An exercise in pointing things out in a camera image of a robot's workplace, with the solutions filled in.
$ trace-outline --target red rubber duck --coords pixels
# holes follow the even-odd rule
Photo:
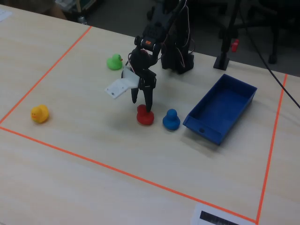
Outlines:
[[[137,107],[137,121],[143,125],[151,125],[154,121],[154,114],[152,111],[147,112],[145,105],[139,105]]]

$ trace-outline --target wire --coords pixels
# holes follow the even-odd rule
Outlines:
[[[182,54],[181,54],[179,48],[177,48],[177,50],[179,51],[179,54],[181,55],[181,59],[182,59],[182,62],[180,62],[180,63],[181,63],[181,65],[183,66],[183,68],[185,68],[186,65],[184,64],[183,56],[182,56]]]
[[[182,9],[180,10],[180,12],[178,14],[180,14],[182,12],[182,10],[187,6],[187,1],[188,0],[186,0],[186,2],[184,3],[184,6],[182,7]]]
[[[129,62],[129,64],[130,64],[130,59],[129,59],[129,56],[130,56],[130,55],[131,55],[131,53],[128,54],[128,62]]]
[[[186,44],[185,44],[183,47],[187,46],[188,40],[189,40],[189,35],[190,35],[190,33],[191,33],[191,29],[190,29],[190,27],[189,27],[189,13],[188,13],[188,6],[187,6],[187,5],[186,5],[186,8],[187,8],[188,37],[187,37],[187,42],[186,42]]]
[[[246,33],[252,43],[252,45],[254,46],[255,50],[257,51],[257,54],[259,55],[259,57],[261,58],[262,62],[264,63],[264,65],[266,66],[266,68],[268,69],[268,71],[271,73],[271,75],[274,77],[274,79],[278,82],[278,84],[281,86],[281,88],[286,92],[286,94],[291,98],[291,100],[298,106],[298,108],[300,109],[300,105],[298,104],[298,102],[291,96],[291,94],[284,88],[284,86],[282,85],[282,83],[277,79],[277,77],[273,74],[272,70],[270,69],[270,67],[268,66],[268,64],[266,63],[266,61],[263,59],[262,54],[260,53],[257,45],[255,44],[252,36],[250,35],[247,26],[245,25],[245,21],[243,18],[243,15],[241,13],[241,9],[239,6],[239,13],[240,13],[240,18],[242,19],[243,25],[245,27]]]
[[[195,43],[195,41],[192,38],[191,38],[191,41],[194,43],[194,48],[193,48],[193,50],[189,54],[192,54],[195,51],[195,49],[196,49],[196,43]]]
[[[160,60],[160,59],[166,54],[166,52],[167,52],[167,46],[165,45],[165,40],[164,40],[164,42],[162,43],[162,45],[165,46],[165,53],[162,54],[157,60]]]

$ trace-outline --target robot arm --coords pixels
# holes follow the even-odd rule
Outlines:
[[[132,101],[136,103],[138,91],[142,90],[148,112],[152,108],[152,94],[156,86],[156,74],[149,67],[157,63],[159,52],[162,50],[163,69],[170,68],[182,74],[194,66],[194,56],[188,54],[190,35],[186,2],[159,0],[151,22],[142,37],[135,38],[136,48],[129,54],[131,70],[140,77],[138,88],[131,90]],[[177,34],[169,34],[173,24]]]

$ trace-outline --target paper sheet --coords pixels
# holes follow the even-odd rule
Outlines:
[[[8,18],[10,15],[12,15],[12,12],[4,11],[0,8],[0,22]]]
[[[255,225],[254,223],[198,203],[195,207],[190,225]]]

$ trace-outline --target chair leg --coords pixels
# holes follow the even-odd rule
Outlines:
[[[279,24],[276,23],[272,25],[273,32],[273,48],[272,54],[269,56],[269,63],[276,64],[277,63],[277,48],[278,48],[278,36],[279,36]]]
[[[148,19],[149,21],[152,20],[154,10],[155,10],[155,6],[152,6],[151,10],[149,10],[149,11],[147,12],[147,19]]]

